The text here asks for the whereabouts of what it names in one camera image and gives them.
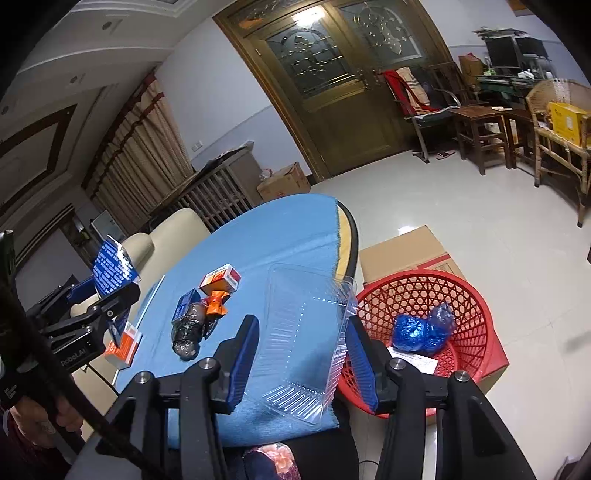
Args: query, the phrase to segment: white tile floor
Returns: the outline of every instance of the white tile floor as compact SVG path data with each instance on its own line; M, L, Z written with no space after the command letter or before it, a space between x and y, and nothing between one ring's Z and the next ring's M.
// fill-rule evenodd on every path
M486 176L457 154L426 165L410 153L386 158L313 187L353 214L359 248L426 224L491 308L509 362L489 392L538 480L591 442L591 213L521 170ZM358 267L357 281L362 284ZM359 459L379 460L385 420L354 407ZM434 478L436 434L428 429L423 478ZM360 478L376 466L363 463Z

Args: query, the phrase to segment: red plastic basket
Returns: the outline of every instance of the red plastic basket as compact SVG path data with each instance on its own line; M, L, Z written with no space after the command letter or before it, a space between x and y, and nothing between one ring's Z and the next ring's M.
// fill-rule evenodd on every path
M388 346L396 315L409 313L426 318L434 306L447 302L453 308L457 327L443 350L434 356L439 360L435 375L449 377L461 369L475 382L483 377L483 367L492 353L492 316L482 296L466 280L437 270L408 270L367 285L357 300L358 315L369 336ZM348 356L339 390L355 406L371 413L359 394ZM427 410L427 416L434 413L433 409Z

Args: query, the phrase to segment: orange box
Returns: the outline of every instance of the orange box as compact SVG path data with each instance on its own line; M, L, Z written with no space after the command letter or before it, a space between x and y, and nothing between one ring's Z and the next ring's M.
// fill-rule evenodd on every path
M203 277L199 290L211 295L215 290L234 293L240 283L240 274L230 264L226 264Z
M123 335L121 335L120 347L117 348L112 341L109 342L109 346L105 350L106 360L119 370L130 367L141 339L142 333L127 322Z

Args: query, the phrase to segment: wall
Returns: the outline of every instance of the wall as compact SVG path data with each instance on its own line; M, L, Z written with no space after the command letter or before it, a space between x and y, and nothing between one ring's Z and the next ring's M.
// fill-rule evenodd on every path
M66 183L64 187L56 190L55 194L47 196L41 204L33 205L29 210L19 209L10 217L9 222L3 225L3 228L14 230L15 251L20 252L41 228L69 203L74 207L82 224L87 229L90 228L90 220L96 218L100 212L86 196L84 190L79 186L69 187Z
M305 175L311 174L310 167L272 105L230 130L209 147L202 149L203 151L193 159L193 166L198 170L210 158L216 158L242 145L246 140L252 140L255 143L252 154L261 168L277 171L297 161Z
M589 85L572 55L552 30L535 15L515 16L506 0L421 0L457 61L468 52L483 58L484 42L472 33L480 27L516 28L544 43L556 73Z
M29 309L45 295L75 275L78 280L91 272L78 256L67 238L56 230L33 253L16 276L18 297L24 309Z
M267 95L211 18L179 42L156 77L197 170L253 140L261 167L278 170L299 161L310 173ZM194 153L198 141L203 147Z

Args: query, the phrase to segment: paper label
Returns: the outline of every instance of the paper label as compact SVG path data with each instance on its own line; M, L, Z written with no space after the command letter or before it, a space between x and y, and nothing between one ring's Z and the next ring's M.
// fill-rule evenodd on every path
M414 365L418 371L424 374L433 375L437 368L438 360L435 360L434 358L417 355L416 353L401 352L391 346L388 347L388 352L390 352L392 358L402 358L409 364Z
M173 323L185 316L185 314L189 310L189 305L191 305L192 303L197 303L200 300L201 295L199 295L199 292L194 288L192 290L189 290L182 297L180 297L177 303L177 308L174 311Z

